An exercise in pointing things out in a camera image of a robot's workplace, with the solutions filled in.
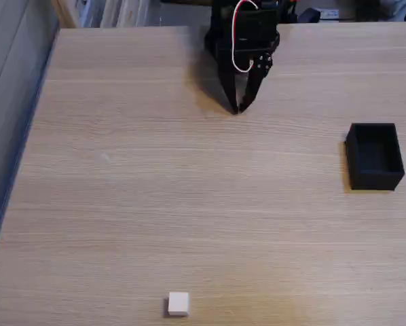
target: wood grain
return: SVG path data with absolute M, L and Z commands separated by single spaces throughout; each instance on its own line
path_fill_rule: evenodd
M 0 325 L 406 325 L 406 175 L 350 192 L 352 122 L 394 122 L 406 23 L 280 27 L 228 114 L 202 34 L 62 30 L 0 237 Z M 169 291 L 191 296 L 166 319 Z

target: white cable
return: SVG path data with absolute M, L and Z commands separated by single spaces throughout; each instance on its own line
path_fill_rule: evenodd
M 251 70 L 251 68 L 253 68 L 253 63 L 254 63 L 253 60 L 250 60 L 250 67 L 249 67 L 247 70 L 242 70 L 242 69 L 239 68 L 239 67 L 236 65 L 236 63 L 235 63 L 235 20 L 236 20 L 237 11 L 239 10 L 239 6 L 240 6 L 242 3 L 244 3 L 244 2 L 249 2 L 249 3 L 251 3 L 252 5 L 255 6 L 256 10 L 259 9 L 259 7 L 257 7 L 257 5 L 256 5 L 254 2 L 252 2 L 251 0 L 240 0 L 240 1 L 236 4 L 236 7 L 235 7 L 235 9 L 234 9 L 234 11 L 233 11 L 233 19 L 232 19 L 232 63 L 233 63 L 233 66 L 234 66 L 239 72 L 241 72 L 241 73 L 248 73 L 248 72 Z

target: black box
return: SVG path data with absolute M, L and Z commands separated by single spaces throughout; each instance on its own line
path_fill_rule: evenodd
M 405 171 L 394 124 L 352 124 L 345 144 L 351 189 L 396 188 Z

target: white cube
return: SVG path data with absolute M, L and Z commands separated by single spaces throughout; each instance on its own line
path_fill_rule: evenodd
M 170 316 L 189 316 L 188 292 L 170 292 L 168 295 L 168 314 Z

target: wooden tabletop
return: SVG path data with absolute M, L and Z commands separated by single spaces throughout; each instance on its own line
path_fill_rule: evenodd
M 394 122 L 406 23 L 281 26 L 244 115 L 201 31 L 63 30 L 0 236 L 0 325 L 406 326 L 406 175 L 351 192 Z M 191 316 L 164 318 L 169 291 Z

